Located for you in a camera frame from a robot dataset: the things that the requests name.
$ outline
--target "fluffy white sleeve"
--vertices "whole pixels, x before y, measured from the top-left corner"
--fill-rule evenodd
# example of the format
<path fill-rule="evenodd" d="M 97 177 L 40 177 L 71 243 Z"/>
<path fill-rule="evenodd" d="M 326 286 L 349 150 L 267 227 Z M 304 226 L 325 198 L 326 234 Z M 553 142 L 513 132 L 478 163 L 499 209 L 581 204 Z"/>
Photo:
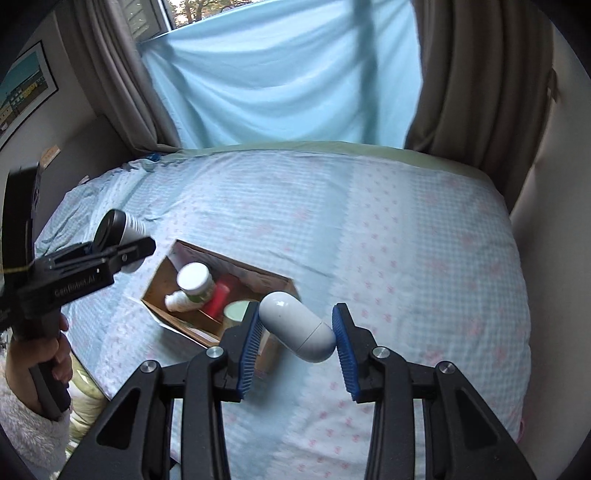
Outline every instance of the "fluffy white sleeve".
<path fill-rule="evenodd" d="M 0 424 L 25 463 L 36 472 L 47 471 L 49 477 L 66 462 L 70 410 L 59 421 L 32 412 L 8 388 L 4 367 L 0 355 Z"/>

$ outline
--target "framed picture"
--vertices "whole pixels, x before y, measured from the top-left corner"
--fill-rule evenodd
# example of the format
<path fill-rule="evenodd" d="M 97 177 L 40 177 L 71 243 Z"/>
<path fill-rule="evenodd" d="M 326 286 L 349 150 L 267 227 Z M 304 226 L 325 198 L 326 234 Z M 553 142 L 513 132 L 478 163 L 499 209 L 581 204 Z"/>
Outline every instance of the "framed picture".
<path fill-rule="evenodd" d="M 56 92 L 56 81 L 38 42 L 17 58 L 0 83 L 0 148 Z"/>

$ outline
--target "bed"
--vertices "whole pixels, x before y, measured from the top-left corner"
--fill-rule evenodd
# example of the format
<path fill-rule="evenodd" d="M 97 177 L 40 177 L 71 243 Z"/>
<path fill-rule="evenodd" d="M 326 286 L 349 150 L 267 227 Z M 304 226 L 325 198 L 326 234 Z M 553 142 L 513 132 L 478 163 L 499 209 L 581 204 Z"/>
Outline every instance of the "bed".
<path fill-rule="evenodd" d="M 183 239 L 295 280 L 328 321 L 345 301 L 357 324 L 408 361 L 460 367 L 517 440 L 530 376 L 525 282 L 501 196 L 480 171 L 411 151 L 284 142 L 139 159 L 74 188 L 37 255 L 92 238 L 110 208 L 157 242 L 133 275 L 63 309 L 81 363 L 112 397 L 145 359 L 169 365 L 200 347 L 159 326 L 139 299 Z M 176 404 L 171 455 L 178 444 Z M 337 356 L 283 352 L 241 404 L 223 406 L 235 479 L 363 478 L 372 406 L 351 402 Z M 417 478 L 424 435 L 417 425 Z"/>

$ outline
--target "white bottle cap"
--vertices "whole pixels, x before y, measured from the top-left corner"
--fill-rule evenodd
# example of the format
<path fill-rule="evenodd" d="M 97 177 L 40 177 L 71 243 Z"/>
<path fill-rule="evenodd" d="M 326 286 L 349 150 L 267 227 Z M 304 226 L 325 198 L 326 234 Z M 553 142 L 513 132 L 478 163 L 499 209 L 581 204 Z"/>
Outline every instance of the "white bottle cap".
<path fill-rule="evenodd" d="M 189 263 L 178 272 L 177 284 L 187 295 L 199 295 L 210 287 L 212 276 L 202 263 Z"/>

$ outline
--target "white capsule-shaped object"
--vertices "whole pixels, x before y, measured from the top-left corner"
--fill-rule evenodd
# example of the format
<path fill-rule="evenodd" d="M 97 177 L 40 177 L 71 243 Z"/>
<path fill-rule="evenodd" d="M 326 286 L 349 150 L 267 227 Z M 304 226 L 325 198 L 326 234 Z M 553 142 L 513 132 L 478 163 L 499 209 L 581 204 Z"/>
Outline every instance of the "white capsule-shaped object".
<path fill-rule="evenodd" d="M 332 329 L 284 291 L 274 291 L 262 299 L 259 318 L 267 330 L 302 360 L 323 362 L 335 351 Z"/>

